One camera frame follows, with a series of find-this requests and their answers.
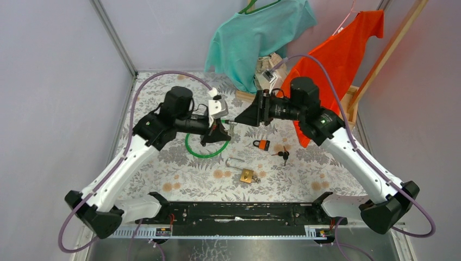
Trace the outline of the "small silver keys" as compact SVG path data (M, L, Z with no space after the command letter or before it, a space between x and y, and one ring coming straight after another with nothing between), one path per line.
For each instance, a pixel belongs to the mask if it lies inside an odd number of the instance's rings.
M253 175L253 176L252 176L252 182L260 183L260 182L261 182L261 179L260 179L257 175Z

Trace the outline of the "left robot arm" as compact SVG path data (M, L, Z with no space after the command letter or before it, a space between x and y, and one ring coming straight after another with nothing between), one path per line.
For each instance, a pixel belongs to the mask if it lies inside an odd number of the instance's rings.
M65 202L78 207L76 216L98 238L112 235L123 223L151 219L163 223L169 215L169 201L157 192L131 200L119 200L123 188L147 161L157 156L163 147L176 138L177 133L196 134L206 145L231 138L221 122L228 115L226 101L216 88L209 90L207 112L193 114L192 91L181 86L169 90L159 107L133 128L131 140L104 171L82 191L69 191Z

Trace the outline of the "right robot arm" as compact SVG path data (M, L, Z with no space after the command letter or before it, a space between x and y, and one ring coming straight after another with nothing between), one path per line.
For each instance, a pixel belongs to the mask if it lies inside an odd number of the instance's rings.
M319 88L308 77L290 83L290 96L279 98L268 90L258 91L252 104L235 121L258 127L273 119L298 121L303 134L341 163L366 191L365 196L324 193L312 208L314 221L331 218L364 221L370 229L385 234L411 208L420 189L413 182L402 182L372 158L354 137L344 121L320 104Z

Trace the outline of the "brass padlock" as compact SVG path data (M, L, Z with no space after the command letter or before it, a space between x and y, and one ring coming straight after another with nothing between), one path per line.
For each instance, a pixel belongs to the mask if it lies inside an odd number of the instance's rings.
M232 161L235 161L235 162L238 162L238 163L244 163L245 162L244 160L236 159L236 158L227 158L226 161L225 161L225 165L228 168L231 168L233 170L238 170L238 171L241 172L241 174L240 174L240 181L241 182L248 183L248 184L255 183L255 182L252 182L252 176L256 175L253 170L238 167L238 166L234 166L234 165L231 164Z

